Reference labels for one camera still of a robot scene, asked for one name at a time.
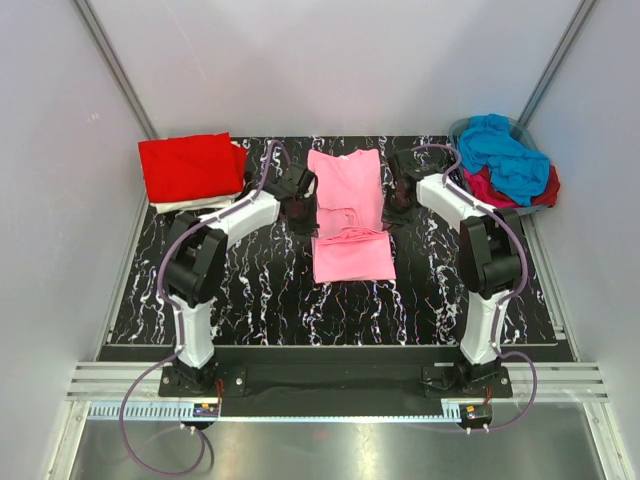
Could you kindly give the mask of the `folded white t shirt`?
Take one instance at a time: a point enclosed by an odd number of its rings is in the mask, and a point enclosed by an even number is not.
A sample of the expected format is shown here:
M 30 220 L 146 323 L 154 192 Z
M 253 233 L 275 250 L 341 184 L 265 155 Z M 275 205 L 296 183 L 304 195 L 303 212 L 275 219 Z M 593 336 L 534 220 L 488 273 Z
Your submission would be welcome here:
M 232 205 L 239 193 L 179 202 L 151 203 L 159 214 L 199 209 L 220 209 Z

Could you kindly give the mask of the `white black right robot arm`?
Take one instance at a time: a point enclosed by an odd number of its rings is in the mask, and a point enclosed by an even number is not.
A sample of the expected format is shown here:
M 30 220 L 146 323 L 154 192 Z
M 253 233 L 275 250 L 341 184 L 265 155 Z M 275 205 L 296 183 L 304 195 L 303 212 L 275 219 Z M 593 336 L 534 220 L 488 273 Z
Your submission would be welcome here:
M 520 236 L 519 213 L 498 209 L 468 193 L 450 179 L 456 162 L 443 173 L 430 173 L 417 159 L 418 147 L 386 159 L 392 186 L 385 194 L 383 222 L 405 225 L 423 207 L 435 212 L 459 235 L 458 274 L 468 291 L 465 331 L 458 358 L 439 380 L 427 384 L 441 390 L 467 388 L 498 374 L 503 358 L 500 339 L 508 305 L 527 284 L 528 262 Z

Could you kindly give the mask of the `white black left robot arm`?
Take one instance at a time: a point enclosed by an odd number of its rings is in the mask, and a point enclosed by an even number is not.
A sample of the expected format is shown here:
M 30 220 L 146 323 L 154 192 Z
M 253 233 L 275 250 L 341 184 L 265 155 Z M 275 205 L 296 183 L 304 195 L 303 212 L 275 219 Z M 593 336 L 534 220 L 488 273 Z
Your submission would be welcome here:
M 317 175 L 293 165 L 216 213 L 175 217 L 158 273 L 158 294 L 172 308 L 176 346 L 171 362 L 182 376 L 202 383 L 214 371 L 211 305 L 225 277 L 229 248 L 280 218 L 297 235 L 315 235 L 317 189 Z

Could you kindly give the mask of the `grey plastic laundry basket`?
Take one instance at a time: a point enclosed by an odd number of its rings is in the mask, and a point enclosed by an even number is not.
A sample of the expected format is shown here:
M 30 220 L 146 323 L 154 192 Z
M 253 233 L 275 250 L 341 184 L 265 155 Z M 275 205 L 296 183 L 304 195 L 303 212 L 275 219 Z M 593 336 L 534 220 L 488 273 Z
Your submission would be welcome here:
M 462 155 L 464 183 L 477 199 L 523 214 L 556 204 L 555 166 L 517 121 L 498 114 L 461 119 L 450 126 L 449 140 Z

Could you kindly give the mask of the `magenta t shirt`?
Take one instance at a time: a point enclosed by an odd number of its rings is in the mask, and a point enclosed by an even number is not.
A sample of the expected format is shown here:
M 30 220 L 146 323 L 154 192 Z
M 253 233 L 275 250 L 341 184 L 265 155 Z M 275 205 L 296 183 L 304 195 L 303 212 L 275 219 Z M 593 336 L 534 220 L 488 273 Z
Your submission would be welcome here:
M 487 168 L 483 168 L 475 174 L 464 169 L 463 173 L 472 195 L 478 200 L 497 208 L 519 207 L 510 197 L 494 188 L 491 183 L 490 172 Z

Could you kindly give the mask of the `folded red t shirt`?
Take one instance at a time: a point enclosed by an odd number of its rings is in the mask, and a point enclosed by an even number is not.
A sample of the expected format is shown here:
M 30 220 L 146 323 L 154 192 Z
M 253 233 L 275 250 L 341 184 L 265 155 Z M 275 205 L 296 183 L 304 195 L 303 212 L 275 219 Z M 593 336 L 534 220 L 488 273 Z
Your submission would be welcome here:
M 228 196 L 244 188 L 247 151 L 227 132 L 147 140 L 138 152 L 151 203 Z

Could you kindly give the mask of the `blue t shirt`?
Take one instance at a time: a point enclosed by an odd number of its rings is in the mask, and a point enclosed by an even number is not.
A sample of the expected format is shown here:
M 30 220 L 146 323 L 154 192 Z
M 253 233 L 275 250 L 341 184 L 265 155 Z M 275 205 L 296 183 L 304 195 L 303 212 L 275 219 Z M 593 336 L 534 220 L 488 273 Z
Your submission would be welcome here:
M 459 137 L 457 150 L 466 170 L 475 174 L 487 168 L 496 190 L 529 207 L 547 186 L 551 161 L 514 139 L 510 128 L 509 119 L 502 115 L 473 116 Z

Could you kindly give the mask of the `dark red t shirt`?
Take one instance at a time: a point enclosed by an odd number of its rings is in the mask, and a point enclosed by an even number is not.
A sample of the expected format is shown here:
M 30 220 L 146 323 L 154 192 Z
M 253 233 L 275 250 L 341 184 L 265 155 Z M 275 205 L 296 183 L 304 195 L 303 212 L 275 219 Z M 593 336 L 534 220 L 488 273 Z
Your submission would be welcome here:
M 549 180 L 544 192 L 532 198 L 530 207 L 553 207 L 557 202 L 560 187 L 561 183 L 559 181 L 556 167 L 552 165 L 550 167 Z

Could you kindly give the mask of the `pink t shirt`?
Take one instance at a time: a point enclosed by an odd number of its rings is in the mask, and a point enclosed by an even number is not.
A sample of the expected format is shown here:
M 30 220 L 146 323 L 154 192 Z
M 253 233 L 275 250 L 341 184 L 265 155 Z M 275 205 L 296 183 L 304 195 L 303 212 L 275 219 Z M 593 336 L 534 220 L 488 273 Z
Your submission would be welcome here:
M 318 179 L 314 281 L 394 280 L 390 236 L 382 222 L 379 152 L 356 150 L 334 157 L 311 150 L 307 165 Z

